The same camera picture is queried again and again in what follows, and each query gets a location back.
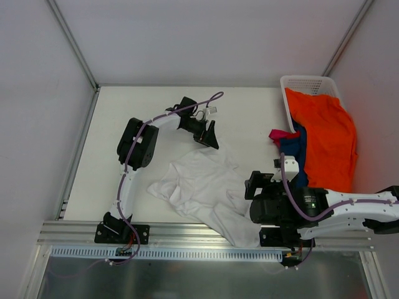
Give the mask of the aluminium mounting rail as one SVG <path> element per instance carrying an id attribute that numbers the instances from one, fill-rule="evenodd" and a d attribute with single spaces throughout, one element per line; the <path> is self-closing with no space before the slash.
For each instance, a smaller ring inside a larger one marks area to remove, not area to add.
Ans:
<path id="1" fill-rule="evenodd" d="M 40 245 L 93 245 L 98 222 L 45 221 L 37 243 Z M 204 224 L 150 223 L 149 247 L 230 249 L 231 244 Z M 375 250 L 373 234 L 350 230 L 315 237 L 315 249 L 322 251 Z"/>

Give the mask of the magenta t shirt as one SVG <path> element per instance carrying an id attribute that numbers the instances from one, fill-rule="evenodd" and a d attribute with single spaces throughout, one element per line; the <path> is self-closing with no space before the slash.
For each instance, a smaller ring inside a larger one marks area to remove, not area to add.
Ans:
<path id="1" fill-rule="evenodd" d="M 272 142 L 279 148 L 281 145 L 281 140 L 292 140 L 300 137 L 300 132 L 289 133 L 287 131 L 273 129 L 269 134 L 269 138 Z"/>

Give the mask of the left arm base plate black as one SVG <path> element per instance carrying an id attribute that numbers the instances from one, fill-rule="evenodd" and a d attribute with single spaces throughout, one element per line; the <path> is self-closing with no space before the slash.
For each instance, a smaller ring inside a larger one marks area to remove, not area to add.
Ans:
<path id="1" fill-rule="evenodd" d="M 148 244 L 150 236 L 150 226 L 143 224 L 132 224 L 134 231 L 126 224 L 118 225 L 117 228 L 122 228 L 121 231 L 109 228 L 103 222 L 101 222 L 97 228 L 94 236 L 94 242 L 96 244 Z"/>

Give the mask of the left aluminium frame post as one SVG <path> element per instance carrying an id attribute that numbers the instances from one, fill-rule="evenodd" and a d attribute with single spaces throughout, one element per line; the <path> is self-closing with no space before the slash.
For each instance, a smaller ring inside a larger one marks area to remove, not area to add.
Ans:
<path id="1" fill-rule="evenodd" d="M 82 69 L 86 79 L 88 80 L 90 86 L 92 89 L 97 92 L 99 89 L 99 84 L 97 83 L 97 80 L 95 79 L 71 29 L 70 26 L 68 25 L 66 18 L 64 17 L 62 11 L 60 10 L 60 7 L 55 0 L 45 0 L 45 3 L 49 7 L 52 15 L 55 17 L 55 20 L 57 21 L 61 32 L 63 33 L 64 37 L 66 38 L 66 41 L 72 50 L 72 53 L 74 57 L 77 59 L 80 68 Z"/>

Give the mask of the white t shirt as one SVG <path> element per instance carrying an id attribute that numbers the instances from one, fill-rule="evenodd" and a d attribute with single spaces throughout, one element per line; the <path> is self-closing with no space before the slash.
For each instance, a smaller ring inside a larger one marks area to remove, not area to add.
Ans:
<path id="1" fill-rule="evenodd" d="M 206 224 L 231 245 L 253 249 L 260 244 L 261 226 L 249 218 L 251 203 L 244 198 L 238 166 L 225 142 L 219 149 L 196 149 L 172 161 L 147 191 L 168 202 L 179 215 Z"/>

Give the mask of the blue t shirt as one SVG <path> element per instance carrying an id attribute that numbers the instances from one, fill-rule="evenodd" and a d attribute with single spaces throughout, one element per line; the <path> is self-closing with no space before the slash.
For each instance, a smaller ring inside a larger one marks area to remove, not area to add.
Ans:
<path id="1" fill-rule="evenodd" d="M 297 124 L 297 131 L 290 136 L 281 138 L 280 152 L 283 152 L 286 156 L 295 157 L 299 164 L 299 173 L 296 177 L 296 188 L 308 186 L 308 178 L 305 172 L 305 160 L 306 160 L 306 148 L 307 148 L 307 133 L 305 128 Z"/>

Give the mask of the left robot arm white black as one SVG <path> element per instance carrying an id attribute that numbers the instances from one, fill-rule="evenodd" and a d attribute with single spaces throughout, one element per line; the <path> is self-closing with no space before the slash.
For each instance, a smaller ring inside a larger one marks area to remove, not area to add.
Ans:
<path id="1" fill-rule="evenodd" d="M 217 108 L 209 104 L 223 95 L 223 92 L 218 92 L 209 100 L 199 103 L 183 97 L 180 103 L 150 120 L 129 119 L 117 146 L 120 162 L 117 196 L 97 226 L 96 243 L 148 243 L 149 227 L 127 222 L 132 220 L 133 202 L 140 175 L 154 157 L 158 135 L 182 129 L 191 133 L 195 142 L 217 150 L 219 144 L 214 132 L 215 121 L 208 120 L 210 115 L 217 112 Z"/>

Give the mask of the orange t shirt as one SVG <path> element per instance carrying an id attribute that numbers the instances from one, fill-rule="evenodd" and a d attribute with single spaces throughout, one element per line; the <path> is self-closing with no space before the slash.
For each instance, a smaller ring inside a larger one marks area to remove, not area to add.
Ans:
<path id="1" fill-rule="evenodd" d="M 358 158 L 352 117 L 336 97 L 285 92 L 291 117 L 306 131 L 308 186 L 351 192 Z"/>

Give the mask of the white plastic laundry basket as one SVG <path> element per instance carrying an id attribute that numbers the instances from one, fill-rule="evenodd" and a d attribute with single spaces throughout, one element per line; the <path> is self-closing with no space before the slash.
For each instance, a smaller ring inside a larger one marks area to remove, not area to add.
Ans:
<path id="1" fill-rule="evenodd" d="M 307 95 L 329 95 L 338 98 L 341 106 L 344 107 L 339 90 L 334 80 L 330 77 L 315 75 L 284 75 L 280 78 L 280 85 L 287 123 L 291 133 L 295 133 L 296 131 L 294 129 L 285 88 Z"/>

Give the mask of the aluminium frame post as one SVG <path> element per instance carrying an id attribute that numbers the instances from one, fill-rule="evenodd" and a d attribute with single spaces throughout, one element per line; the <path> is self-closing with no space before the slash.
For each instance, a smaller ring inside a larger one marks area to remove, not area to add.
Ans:
<path id="1" fill-rule="evenodd" d="M 55 0 L 45 0 L 45 3 L 49 7 L 52 15 L 55 17 L 55 20 L 57 21 L 61 32 L 63 33 L 64 37 L 66 38 L 66 41 L 72 50 L 72 53 L 74 57 L 77 59 L 80 68 L 82 69 L 86 79 L 88 80 L 90 86 L 92 89 L 97 92 L 99 89 L 99 84 L 97 83 L 97 80 L 95 79 L 71 29 L 70 26 L 68 25 L 66 18 L 64 17 L 62 11 L 60 10 L 60 7 Z"/>
<path id="2" fill-rule="evenodd" d="M 334 68 L 339 63 L 339 60 L 343 56 L 346 48 L 349 46 L 350 41 L 354 37 L 355 33 L 357 32 L 358 28 L 360 27 L 363 20 L 366 18 L 369 10 L 374 5 L 375 0 L 365 0 L 363 1 L 362 5 L 356 12 L 354 18 L 352 19 L 350 25 L 348 26 L 345 34 L 341 38 L 337 48 L 334 50 L 333 55 L 331 56 L 329 62 L 327 63 L 324 71 L 322 72 L 322 76 L 328 77 L 334 70 Z"/>

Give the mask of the right aluminium frame post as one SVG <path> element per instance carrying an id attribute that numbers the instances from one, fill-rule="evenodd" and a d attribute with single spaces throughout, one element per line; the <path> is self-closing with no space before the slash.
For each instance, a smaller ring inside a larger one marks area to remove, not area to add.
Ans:
<path id="1" fill-rule="evenodd" d="M 355 33 L 357 32 L 358 28 L 360 27 L 363 20 L 366 18 L 369 10 L 374 5 L 375 0 L 365 0 L 363 1 L 362 5 L 356 12 L 354 18 L 352 19 L 350 25 L 348 26 L 345 34 L 341 38 L 337 48 L 334 50 L 333 55 L 331 56 L 329 62 L 327 63 L 324 71 L 322 72 L 322 76 L 328 77 L 334 70 L 334 68 L 339 63 L 339 60 L 343 56 L 346 48 L 349 46 L 350 41 L 354 37 Z"/>

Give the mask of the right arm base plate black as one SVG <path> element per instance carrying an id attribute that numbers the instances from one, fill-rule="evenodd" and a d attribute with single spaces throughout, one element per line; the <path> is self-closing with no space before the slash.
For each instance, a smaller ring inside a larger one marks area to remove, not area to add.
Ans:
<path id="1" fill-rule="evenodd" d="M 261 247 L 310 247 L 311 240 L 302 240 L 300 234 L 292 228 L 261 227 L 259 232 Z"/>

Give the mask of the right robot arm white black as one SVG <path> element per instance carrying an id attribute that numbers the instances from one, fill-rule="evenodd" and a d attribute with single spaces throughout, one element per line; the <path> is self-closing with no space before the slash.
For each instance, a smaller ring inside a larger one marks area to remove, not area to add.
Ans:
<path id="1" fill-rule="evenodd" d="M 398 186 L 351 194 L 295 184 L 260 171 L 245 181 L 250 219 L 262 225 L 261 246 L 310 247 L 318 237 L 347 230 L 398 233 Z"/>

